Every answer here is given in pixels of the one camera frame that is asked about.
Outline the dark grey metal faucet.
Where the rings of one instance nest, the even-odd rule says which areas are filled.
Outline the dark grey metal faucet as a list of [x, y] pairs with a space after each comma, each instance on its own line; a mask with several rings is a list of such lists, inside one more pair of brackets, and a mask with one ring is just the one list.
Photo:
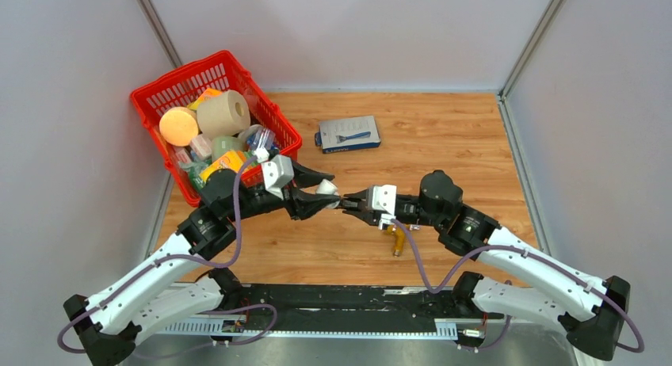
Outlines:
[[338, 208], [342, 210], [360, 210], [361, 202], [362, 199], [356, 196], [342, 196], [338, 203]]

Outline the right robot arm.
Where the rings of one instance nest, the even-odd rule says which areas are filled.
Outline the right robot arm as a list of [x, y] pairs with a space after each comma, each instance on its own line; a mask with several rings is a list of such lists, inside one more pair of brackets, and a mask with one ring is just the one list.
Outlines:
[[463, 273], [452, 291], [452, 306], [469, 318], [478, 311], [514, 316], [563, 334], [577, 350], [611, 361], [624, 325], [631, 325], [629, 282], [606, 279], [562, 263], [529, 245], [496, 219], [463, 202], [463, 190], [442, 170], [425, 175], [418, 195], [394, 185], [373, 185], [342, 196], [339, 208], [380, 229], [408, 224], [433, 227], [448, 251], [501, 269], [525, 282], [515, 288], [477, 273]]

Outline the white pvc elbow fitting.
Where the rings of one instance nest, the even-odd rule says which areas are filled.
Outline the white pvc elbow fitting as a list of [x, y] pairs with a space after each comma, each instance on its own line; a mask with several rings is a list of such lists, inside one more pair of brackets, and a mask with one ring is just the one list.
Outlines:
[[319, 202], [325, 204], [325, 208], [335, 209], [340, 204], [340, 193], [338, 187], [327, 179], [322, 179], [315, 190], [319, 196]]

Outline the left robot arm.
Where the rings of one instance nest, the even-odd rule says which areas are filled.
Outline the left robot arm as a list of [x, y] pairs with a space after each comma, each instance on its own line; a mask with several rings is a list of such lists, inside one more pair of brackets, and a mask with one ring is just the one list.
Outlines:
[[63, 305], [94, 365], [117, 365], [165, 327], [202, 311], [229, 315], [242, 304], [230, 270], [235, 259], [213, 259], [242, 245], [242, 219], [279, 209], [308, 219], [339, 201], [334, 175], [308, 169], [284, 155], [260, 165], [263, 180], [246, 187], [241, 173], [221, 169], [200, 191], [200, 205], [156, 250], [111, 286], [91, 296], [73, 295]]

